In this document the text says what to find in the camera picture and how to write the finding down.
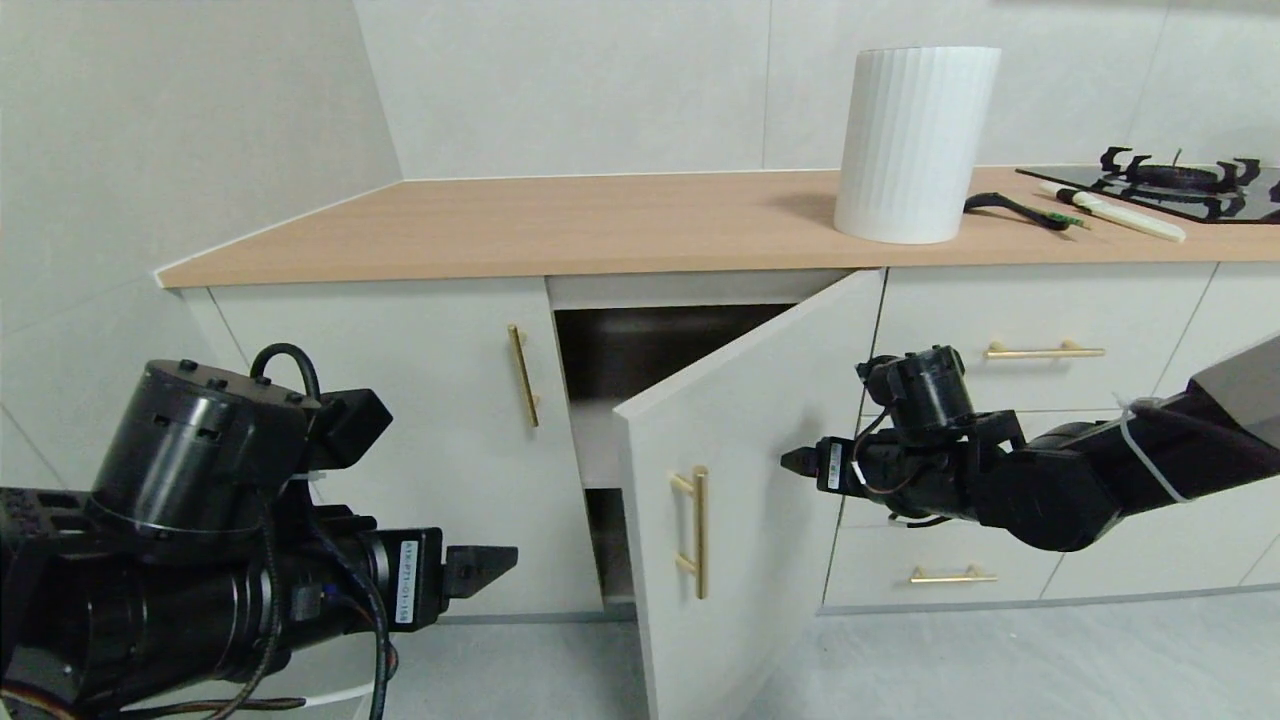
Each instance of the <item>cabinet door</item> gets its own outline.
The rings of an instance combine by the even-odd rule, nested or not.
[[[596,611],[599,579],[541,278],[214,290],[250,357],[271,342],[311,355],[324,389],[369,387],[394,415],[325,502],[383,528],[440,527],[448,544],[511,544],[513,570],[452,615]],[[507,325],[526,333],[540,424],[530,425]],[[268,375],[301,388],[288,357]]]
[[[1222,263],[1156,387],[1165,397],[1204,368],[1280,332],[1280,263]]]
[[[1280,537],[1271,542],[1271,550],[1258,560],[1253,570],[1244,577],[1245,585],[1280,584]]]
[[[778,457],[854,427],[881,288],[854,273],[614,410],[653,717],[737,717],[819,607],[840,498]],[[704,514],[671,482],[696,465]]]

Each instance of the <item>label sticker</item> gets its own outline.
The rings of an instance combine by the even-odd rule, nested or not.
[[[417,597],[417,541],[401,543],[401,566],[396,585],[396,621],[411,624]]]
[[[845,446],[838,442],[831,443],[831,455],[827,457],[827,489],[840,489],[840,459],[845,454]]]

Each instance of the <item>open cabinet door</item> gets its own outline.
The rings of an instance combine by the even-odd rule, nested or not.
[[[614,409],[650,717],[740,716],[822,605],[840,498],[778,459],[855,429],[882,288],[856,272]]]

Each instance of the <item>wooden countertop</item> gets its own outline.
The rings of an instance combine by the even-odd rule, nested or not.
[[[978,168],[973,192],[1038,208],[1038,179]],[[1093,218],[1042,229],[965,215],[938,245],[832,228],[837,173],[760,172],[402,182],[156,273],[164,287],[684,270],[1280,260],[1280,227],[1201,224],[1174,243]]]

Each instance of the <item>gold bar handle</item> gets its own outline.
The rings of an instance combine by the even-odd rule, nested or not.
[[[1000,341],[992,341],[987,346],[987,360],[1055,360],[1060,357],[1102,357],[1107,351],[1103,347],[1080,347],[1070,340],[1064,340],[1062,345],[1044,350],[1010,350]]]
[[[516,357],[516,369],[520,370],[520,388],[525,393],[525,413],[529,415],[529,424],[538,427],[538,401],[534,387],[529,383],[529,365],[525,364],[525,333],[516,325],[507,325],[507,334],[511,337],[511,352]]]
[[[908,578],[913,585],[933,583],[995,583],[998,579],[1000,578],[997,575],[983,575],[982,568],[978,568],[977,565],[970,565],[963,575],[938,575],[934,578],[925,575],[924,568],[916,565],[915,571],[911,573],[910,578]]]
[[[694,468],[694,479],[671,474],[671,487],[694,498],[694,559],[676,552],[676,566],[694,577],[694,596],[707,600],[707,468]]]

